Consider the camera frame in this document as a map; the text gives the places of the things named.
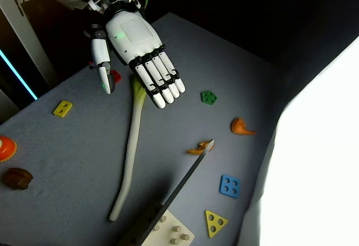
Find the orange object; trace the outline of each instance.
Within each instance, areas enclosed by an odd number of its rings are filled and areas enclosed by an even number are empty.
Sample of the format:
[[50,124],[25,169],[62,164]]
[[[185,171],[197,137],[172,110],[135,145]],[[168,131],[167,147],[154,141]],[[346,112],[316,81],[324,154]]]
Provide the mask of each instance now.
[[204,151],[204,149],[207,147],[207,145],[212,141],[212,139],[210,141],[205,141],[205,142],[201,142],[200,144],[198,144],[198,148],[196,149],[188,149],[187,153],[191,153],[194,155],[201,155],[201,153]]
[[16,152],[16,143],[7,138],[6,136],[0,136],[0,162],[9,160]]
[[245,121],[242,118],[235,118],[231,124],[232,133],[237,135],[255,135],[255,131],[247,130]]

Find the table surface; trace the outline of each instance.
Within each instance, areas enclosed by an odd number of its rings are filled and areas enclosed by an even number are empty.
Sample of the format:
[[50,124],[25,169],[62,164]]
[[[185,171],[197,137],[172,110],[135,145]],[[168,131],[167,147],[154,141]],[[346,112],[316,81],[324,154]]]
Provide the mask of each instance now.
[[[85,68],[0,126],[0,135],[18,144],[16,154],[0,163],[0,175],[20,167],[34,177],[23,191],[0,184],[0,243],[115,245],[151,200],[170,196],[195,162],[185,151],[209,139],[215,139],[214,149],[169,210],[195,234],[193,246],[236,242],[273,133],[265,113],[272,67],[174,14],[153,27],[186,92],[163,110],[146,99],[132,186],[119,219],[110,222],[108,215],[122,179],[132,91],[131,70],[112,54],[122,75],[113,94],[105,95],[97,73]],[[215,105],[201,102],[205,90],[217,95]],[[64,119],[52,114],[61,100],[73,103]],[[235,117],[243,117],[257,135],[232,134]],[[223,174],[240,179],[239,198],[220,194]],[[212,239],[206,209],[229,220]]]

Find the blue light strip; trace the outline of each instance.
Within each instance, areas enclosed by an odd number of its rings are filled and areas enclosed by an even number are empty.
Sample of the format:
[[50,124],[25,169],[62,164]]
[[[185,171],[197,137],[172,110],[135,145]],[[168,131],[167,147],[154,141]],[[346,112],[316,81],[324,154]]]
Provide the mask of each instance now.
[[26,88],[26,90],[31,94],[32,97],[34,97],[35,100],[38,98],[33,93],[33,91],[30,89],[30,87],[26,84],[26,82],[22,79],[22,77],[19,75],[19,73],[16,71],[16,69],[13,67],[13,65],[10,63],[10,61],[6,58],[5,54],[0,49],[0,56],[3,58],[5,63],[10,67],[12,72],[15,74],[15,76],[20,80],[20,82],[23,84],[23,86]]

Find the white robotic hand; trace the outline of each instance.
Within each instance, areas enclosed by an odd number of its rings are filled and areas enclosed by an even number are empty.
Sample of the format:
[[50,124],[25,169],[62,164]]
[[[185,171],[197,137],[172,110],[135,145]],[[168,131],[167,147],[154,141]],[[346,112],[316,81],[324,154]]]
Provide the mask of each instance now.
[[[104,7],[104,14],[108,17],[105,27],[112,46],[138,75],[147,94],[159,108],[164,108],[166,102],[173,103],[180,93],[185,92],[185,86],[165,53],[158,34],[139,13],[139,2],[107,0],[106,3],[109,5]],[[89,5],[93,10],[103,11],[93,1],[90,1]],[[96,39],[101,37],[101,33],[95,33],[93,36],[92,52],[96,66],[100,66],[97,68],[102,86],[110,94],[112,86],[109,77],[110,67],[106,64],[110,62],[107,45],[104,38]]]

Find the yellow block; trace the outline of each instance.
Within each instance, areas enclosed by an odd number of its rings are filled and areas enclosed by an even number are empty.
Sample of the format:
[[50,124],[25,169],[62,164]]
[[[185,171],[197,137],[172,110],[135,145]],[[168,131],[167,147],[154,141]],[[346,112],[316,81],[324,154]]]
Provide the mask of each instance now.
[[213,238],[227,223],[228,220],[212,211],[206,211],[208,235]]
[[64,118],[72,107],[72,103],[68,101],[62,101],[54,110],[54,115]]

